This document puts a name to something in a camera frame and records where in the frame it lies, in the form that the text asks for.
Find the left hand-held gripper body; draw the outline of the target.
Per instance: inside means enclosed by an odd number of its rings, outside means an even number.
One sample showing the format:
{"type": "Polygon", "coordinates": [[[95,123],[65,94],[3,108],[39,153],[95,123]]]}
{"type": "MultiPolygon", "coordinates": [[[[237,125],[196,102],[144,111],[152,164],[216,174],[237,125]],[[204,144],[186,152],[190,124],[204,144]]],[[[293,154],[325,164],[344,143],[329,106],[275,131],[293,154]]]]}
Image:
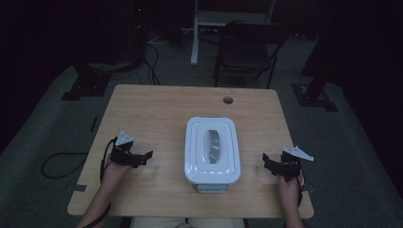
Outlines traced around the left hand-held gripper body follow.
{"type": "Polygon", "coordinates": [[[134,167],[134,155],[130,152],[134,138],[122,131],[115,139],[111,151],[110,160],[119,165],[134,167]]]}

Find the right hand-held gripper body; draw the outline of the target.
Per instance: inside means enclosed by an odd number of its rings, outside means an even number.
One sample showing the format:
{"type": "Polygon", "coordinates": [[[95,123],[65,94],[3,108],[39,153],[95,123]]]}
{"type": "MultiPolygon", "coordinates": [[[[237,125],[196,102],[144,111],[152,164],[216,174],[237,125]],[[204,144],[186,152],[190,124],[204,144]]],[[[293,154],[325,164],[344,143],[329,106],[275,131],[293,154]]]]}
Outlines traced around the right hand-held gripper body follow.
{"type": "Polygon", "coordinates": [[[315,159],[298,146],[283,148],[280,155],[280,175],[284,177],[286,182],[299,176],[302,160],[313,162],[315,159]]]}

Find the white lid with grey handle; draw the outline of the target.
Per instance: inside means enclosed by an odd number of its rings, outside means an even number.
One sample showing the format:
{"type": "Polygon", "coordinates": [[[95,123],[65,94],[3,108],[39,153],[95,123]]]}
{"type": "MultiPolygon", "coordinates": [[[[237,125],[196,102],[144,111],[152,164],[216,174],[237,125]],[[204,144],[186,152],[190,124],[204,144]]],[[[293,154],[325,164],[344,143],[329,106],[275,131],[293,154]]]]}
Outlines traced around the white lid with grey handle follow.
{"type": "Polygon", "coordinates": [[[225,184],[241,174],[237,130],[229,118],[193,117],[187,122],[184,174],[192,184],[225,184]]]}

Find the clear plastic storage box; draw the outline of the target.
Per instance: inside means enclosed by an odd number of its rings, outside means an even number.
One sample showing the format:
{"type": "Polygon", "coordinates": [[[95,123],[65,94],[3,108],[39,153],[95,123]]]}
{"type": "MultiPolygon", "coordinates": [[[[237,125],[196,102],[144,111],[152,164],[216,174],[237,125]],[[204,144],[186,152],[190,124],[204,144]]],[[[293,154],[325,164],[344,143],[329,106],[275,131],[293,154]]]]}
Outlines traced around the clear plastic storage box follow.
{"type": "Polygon", "coordinates": [[[202,183],[194,184],[193,187],[203,194],[221,194],[227,193],[229,189],[229,184],[223,183],[202,183]]]}

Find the person's left hand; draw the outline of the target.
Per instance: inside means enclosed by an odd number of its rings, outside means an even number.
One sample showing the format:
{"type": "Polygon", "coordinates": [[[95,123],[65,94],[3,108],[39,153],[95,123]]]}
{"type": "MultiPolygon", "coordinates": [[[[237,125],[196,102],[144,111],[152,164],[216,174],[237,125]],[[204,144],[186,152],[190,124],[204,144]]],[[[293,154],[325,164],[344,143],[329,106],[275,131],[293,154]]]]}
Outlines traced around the person's left hand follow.
{"type": "Polygon", "coordinates": [[[111,161],[105,169],[101,188],[106,191],[113,191],[130,170],[129,165],[119,165],[111,161]]]}

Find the person's right hand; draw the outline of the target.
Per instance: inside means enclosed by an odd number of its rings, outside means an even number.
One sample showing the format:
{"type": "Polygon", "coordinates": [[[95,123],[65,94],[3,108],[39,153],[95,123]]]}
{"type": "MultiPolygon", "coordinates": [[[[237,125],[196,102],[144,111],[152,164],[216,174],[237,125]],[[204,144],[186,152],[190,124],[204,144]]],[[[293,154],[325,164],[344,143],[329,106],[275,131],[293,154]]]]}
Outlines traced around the person's right hand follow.
{"type": "Polygon", "coordinates": [[[296,205],[299,207],[299,196],[304,186],[304,177],[300,174],[297,178],[286,181],[283,176],[278,176],[279,200],[282,207],[296,205]]]}

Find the person's legs in beige trousers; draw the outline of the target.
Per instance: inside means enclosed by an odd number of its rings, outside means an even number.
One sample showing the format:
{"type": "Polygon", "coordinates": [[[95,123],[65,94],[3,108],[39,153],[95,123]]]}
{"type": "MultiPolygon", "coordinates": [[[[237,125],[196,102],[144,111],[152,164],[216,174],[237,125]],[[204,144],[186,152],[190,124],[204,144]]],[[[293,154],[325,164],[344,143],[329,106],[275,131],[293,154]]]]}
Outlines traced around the person's legs in beige trousers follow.
{"type": "Polygon", "coordinates": [[[242,218],[134,218],[129,228],[245,228],[242,218]]]}

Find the black folding chair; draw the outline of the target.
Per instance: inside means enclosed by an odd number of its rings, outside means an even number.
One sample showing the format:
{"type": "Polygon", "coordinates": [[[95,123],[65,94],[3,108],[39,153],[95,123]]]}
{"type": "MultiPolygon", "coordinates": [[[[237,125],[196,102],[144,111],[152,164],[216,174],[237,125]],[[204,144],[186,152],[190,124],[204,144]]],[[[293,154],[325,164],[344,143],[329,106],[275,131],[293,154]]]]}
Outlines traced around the black folding chair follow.
{"type": "Polygon", "coordinates": [[[266,87],[273,79],[278,52],[289,37],[288,28],[281,23],[257,23],[232,21],[227,23],[220,35],[218,54],[213,78],[219,85],[219,72],[253,73],[256,80],[268,71],[266,87]]]}

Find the dark equipment tower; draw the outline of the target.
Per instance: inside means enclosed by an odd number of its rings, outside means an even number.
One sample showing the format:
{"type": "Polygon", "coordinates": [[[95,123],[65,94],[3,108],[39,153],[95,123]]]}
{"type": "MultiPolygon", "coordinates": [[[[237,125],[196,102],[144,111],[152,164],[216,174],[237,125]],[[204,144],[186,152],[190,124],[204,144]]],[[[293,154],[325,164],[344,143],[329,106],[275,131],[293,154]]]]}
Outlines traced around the dark equipment tower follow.
{"type": "Polygon", "coordinates": [[[137,0],[117,0],[114,19],[114,57],[119,61],[141,61],[145,50],[145,24],[137,0]]]}

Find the black stand with base plate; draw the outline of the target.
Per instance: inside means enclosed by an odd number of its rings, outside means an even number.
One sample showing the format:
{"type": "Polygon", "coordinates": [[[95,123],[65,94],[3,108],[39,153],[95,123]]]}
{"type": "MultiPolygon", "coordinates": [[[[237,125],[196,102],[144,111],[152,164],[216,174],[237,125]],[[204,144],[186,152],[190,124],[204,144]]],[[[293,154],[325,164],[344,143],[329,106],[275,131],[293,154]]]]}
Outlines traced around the black stand with base plate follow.
{"type": "Polygon", "coordinates": [[[77,78],[69,91],[62,96],[62,101],[79,101],[82,97],[103,97],[111,77],[85,63],[73,65],[77,78]]]}
{"type": "Polygon", "coordinates": [[[338,112],[336,104],[325,92],[325,86],[332,75],[329,67],[332,52],[326,38],[326,27],[332,19],[338,2],[339,0],[325,0],[328,10],[317,36],[317,42],[301,72],[302,76],[311,76],[312,81],[309,84],[292,83],[292,89],[300,106],[320,107],[327,112],[338,112]]]}

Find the white desk frame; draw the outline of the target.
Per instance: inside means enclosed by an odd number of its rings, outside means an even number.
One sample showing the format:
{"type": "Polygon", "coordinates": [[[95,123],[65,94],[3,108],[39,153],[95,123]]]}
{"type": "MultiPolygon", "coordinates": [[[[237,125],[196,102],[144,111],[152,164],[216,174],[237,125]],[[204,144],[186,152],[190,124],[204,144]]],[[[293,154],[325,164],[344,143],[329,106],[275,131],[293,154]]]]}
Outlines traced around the white desk frame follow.
{"type": "Polygon", "coordinates": [[[223,27],[228,22],[235,20],[247,20],[252,22],[269,23],[273,17],[273,11],[277,0],[269,0],[268,9],[265,13],[254,12],[229,12],[229,11],[213,11],[200,10],[199,0],[194,0],[193,14],[193,42],[190,56],[190,65],[196,66],[199,61],[199,32],[200,26],[207,27],[223,27]]]}

